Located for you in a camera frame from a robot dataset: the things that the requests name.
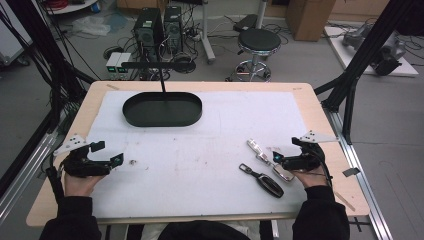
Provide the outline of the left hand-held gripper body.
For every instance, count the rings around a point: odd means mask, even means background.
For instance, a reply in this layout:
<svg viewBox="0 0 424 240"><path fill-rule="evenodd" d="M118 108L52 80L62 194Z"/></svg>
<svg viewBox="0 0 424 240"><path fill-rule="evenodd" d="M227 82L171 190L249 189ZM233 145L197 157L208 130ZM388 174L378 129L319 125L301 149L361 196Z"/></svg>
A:
<svg viewBox="0 0 424 240"><path fill-rule="evenodd" d="M53 151L54 156L67 153L61 162L62 169L74 177L104 176L112 169L110 161L94 161L88 158L90 144L78 134L71 136L60 147Z"/></svg>

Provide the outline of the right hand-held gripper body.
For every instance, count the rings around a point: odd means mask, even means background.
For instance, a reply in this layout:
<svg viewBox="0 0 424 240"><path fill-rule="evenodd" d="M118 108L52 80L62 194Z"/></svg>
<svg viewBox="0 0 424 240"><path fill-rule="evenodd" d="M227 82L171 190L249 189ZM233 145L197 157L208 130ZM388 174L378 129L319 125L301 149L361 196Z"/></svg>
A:
<svg viewBox="0 0 424 240"><path fill-rule="evenodd" d="M325 153L320 143L338 141L335 136L317 133L312 130L297 138L304 142L302 148L300 147L301 153L298 156L284 156L284 161L281 163L283 168L288 171L311 171L318 168L325 162Z"/></svg>

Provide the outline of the silver car key with keychain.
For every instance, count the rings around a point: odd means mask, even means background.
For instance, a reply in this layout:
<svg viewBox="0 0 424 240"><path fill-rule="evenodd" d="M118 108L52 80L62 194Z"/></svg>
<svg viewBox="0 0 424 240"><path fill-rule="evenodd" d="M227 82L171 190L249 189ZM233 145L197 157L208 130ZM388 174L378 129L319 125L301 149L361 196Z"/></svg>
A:
<svg viewBox="0 0 424 240"><path fill-rule="evenodd" d="M279 176L282 180L290 182L294 179L294 175L289 171L285 170L280 164L271 162L261 147L253 140L249 139L246 141L247 145L255 152L256 158L263 163L271 166L273 172Z"/></svg>

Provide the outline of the black car key with strap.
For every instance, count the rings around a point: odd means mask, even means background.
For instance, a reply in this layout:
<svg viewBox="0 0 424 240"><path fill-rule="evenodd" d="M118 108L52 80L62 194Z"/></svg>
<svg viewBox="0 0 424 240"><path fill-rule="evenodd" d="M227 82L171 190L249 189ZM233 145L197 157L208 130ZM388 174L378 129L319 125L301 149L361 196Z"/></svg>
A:
<svg viewBox="0 0 424 240"><path fill-rule="evenodd" d="M257 173L253 171L249 166L244 163L239 165L239 169L245 172L246 174L253 176L259 186L271 196L281 198L284 195L284 190L270 176L264 173Z"/></svg>

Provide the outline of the black oval tray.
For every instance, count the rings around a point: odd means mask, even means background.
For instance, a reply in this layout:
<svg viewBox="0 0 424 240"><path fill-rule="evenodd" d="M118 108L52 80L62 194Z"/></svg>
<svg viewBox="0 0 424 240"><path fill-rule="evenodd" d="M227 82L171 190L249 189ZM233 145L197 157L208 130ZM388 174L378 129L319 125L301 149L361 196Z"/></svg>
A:
<svg viewBox="0 0 424 240"><path fill-rule="evenodd" d="M184 127L202 116L201 99L188 92L142 92L122 107L126 121L135 127Z"/></svg>

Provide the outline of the person's right hand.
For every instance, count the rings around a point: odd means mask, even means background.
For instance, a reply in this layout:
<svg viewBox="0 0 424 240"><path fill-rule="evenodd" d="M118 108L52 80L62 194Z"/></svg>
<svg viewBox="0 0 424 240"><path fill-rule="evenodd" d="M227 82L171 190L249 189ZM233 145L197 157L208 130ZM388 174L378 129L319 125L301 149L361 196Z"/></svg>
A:
<svg viewBox="0 0 424 240"><path fill-rule="evenodd" d="M327 186L327 178L322 167L311 171L295 170L292 174L297 177L305 188L314 186Z"/></svg>

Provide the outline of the person's left hand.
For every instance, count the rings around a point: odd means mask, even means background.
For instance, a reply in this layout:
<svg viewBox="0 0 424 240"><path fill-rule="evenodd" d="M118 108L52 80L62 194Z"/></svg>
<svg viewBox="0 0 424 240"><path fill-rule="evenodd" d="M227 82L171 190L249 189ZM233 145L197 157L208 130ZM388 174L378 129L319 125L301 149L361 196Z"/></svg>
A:
<svg viewBox="0 0 424 240"><path fill-rule="evenodd" d="M67 197L83 196L88 197L94 191L96 184L103 179L103 176L89 176L79 178L66 174L64 177L65 190Z"/></svg>

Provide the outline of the white table mat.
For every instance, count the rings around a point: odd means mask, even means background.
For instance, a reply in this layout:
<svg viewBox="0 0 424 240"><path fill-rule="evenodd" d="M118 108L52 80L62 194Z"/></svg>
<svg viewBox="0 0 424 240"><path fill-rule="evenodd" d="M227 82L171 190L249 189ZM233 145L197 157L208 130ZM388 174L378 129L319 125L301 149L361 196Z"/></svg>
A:
<svg viewBox="0 0 424 240"><path fill-rule="evenodd" d="M201 92L201 118L187 127L134 127L122 107L130 91L111 91L102 101L88 141L104 149L92 159L124 154L121 166L99 182L92 194L101 219L216 216L298 211L306 198L298 180L282 182L281 198L264 191L239 169L244 163L271 174L246 141L265 154L289 156L300 150L292 137L306 133L300 110L289 92Z"/></svg>

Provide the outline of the white power supply box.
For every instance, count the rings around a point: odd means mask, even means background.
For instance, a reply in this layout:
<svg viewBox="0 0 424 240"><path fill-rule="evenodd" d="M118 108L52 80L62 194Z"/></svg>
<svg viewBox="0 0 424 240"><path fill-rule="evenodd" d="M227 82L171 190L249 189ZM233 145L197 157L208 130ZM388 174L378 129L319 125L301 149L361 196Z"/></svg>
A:
<svg viewBox="0 0 424 240"><path fill-rule="evenodd" d="M119 80L128 80L129 79L129 73L128 69L123 66L124 63L131 62L132 61L132 54L131 53L122 53L119 57L119 60L116 64L116 70L118 73L118 79Z"/></svg>
<svg viewBox="0 0 424 240"><path fill-rule="evenodd" d="M114 80L117 76L118 71L116 69L116 66L120 59L120 56L121 54L119 52L113 52L106 63L106 69L111 80Z"/></svg>

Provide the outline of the white floor board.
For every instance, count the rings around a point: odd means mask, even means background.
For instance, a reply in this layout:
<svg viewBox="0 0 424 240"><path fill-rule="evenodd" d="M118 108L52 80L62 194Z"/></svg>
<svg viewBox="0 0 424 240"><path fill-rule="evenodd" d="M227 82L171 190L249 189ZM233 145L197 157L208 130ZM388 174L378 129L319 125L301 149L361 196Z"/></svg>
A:
<svg viewBox="0 0 424 240"><path fill-rule="evenodd" d="M344 69L347 68L351 62L353 56L356 54L356 51L351 46L343 46L342 40L344 31L338 27L325 27L324 28L326 35L329 37L329 42L331 43L332 49L338 56L338 59ZM419 73L409 64L403 57L399 59L401 65L394 69L390 76L398 77L416 77Z"/></svg>

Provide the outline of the clear plastic bag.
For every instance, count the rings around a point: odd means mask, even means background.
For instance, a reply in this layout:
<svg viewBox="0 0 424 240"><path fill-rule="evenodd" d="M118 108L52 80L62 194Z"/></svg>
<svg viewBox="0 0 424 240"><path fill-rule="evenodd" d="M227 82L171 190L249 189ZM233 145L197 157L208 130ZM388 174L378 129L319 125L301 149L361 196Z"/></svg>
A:
<svg viewBox="0 0 424 240"><path fill-rule="evenodd" d="M73 30L94 36L106 36L111 27L102 17L87 16L72 22Z"/></svg>

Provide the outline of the cardboard box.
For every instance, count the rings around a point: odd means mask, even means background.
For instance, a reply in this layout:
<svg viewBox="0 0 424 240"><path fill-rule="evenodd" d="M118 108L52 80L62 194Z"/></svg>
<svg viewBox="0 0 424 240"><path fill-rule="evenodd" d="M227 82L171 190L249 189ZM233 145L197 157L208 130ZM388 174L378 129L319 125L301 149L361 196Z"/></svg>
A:
<svg viewBox="0 0 424 240"><path fill-rule="evenodd" d="M318 41L335 2L336 0L290 0L286 11L286 23L293 39Z"/></svg>

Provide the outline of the grey machine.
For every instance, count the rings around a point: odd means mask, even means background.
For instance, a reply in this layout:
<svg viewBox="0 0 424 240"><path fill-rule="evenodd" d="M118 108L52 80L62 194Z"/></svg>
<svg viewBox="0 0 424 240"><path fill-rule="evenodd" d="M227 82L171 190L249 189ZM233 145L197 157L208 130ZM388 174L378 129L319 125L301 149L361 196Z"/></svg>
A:
<svg viewBox="0 0 424 240"><path fill-rule="evenodd" d="M351 46L354 50L358 50L373 26L373 23L364 23L356 31L345 33L342 45L345 47ZM378 50L370 66L379 76L389 75L402 65L399 59L402 58L405 53L405 43L397 39L394 33L391 33L383 46Z"/></svg>

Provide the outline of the slim black computer tower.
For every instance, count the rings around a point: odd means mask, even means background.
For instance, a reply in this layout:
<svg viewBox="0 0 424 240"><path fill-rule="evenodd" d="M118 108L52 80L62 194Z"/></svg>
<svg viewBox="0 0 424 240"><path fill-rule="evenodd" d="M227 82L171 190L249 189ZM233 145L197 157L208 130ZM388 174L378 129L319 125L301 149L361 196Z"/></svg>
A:
<svg viewBox="0 0 424 240"><path fill-rule="evenodd" d="M183 50L182 10L180 6L167 6L164 12L164 30L168 51L176 54Z"/></svg>

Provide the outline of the black frame strut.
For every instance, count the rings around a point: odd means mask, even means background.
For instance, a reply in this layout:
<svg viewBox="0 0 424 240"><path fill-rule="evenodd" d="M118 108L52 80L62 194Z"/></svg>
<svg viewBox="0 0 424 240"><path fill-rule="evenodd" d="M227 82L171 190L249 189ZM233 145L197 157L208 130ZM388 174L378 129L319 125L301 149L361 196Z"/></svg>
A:
<svg viewBox="0 0 424 240"><path fill-rule="evenodd" d="M390 0L346 69L334 80L314 89L316 95L331 90L321 103L329 112L337 113L340 104L345 102L341 133L349 145L352 144L351 125L357 83L390 34L413 8L414 2Z"/></svg>
<svg viewBox="0 0 424 240"><path fill-rule="evenodd" d="M48 123L49 130L52 131L60 124L60 116L64 109L75 108L76 105L82 103L87 93L82 81L91 84L95 82L95 79L75 68L65 58L54 40L48 24L43 20L32 0L6 0L6 3L43 57L43 60L38 58L26 41L19 36L17 30L11 25L7 25L21 46L29 51L30 58L51 88L51 111Z"/></svg>

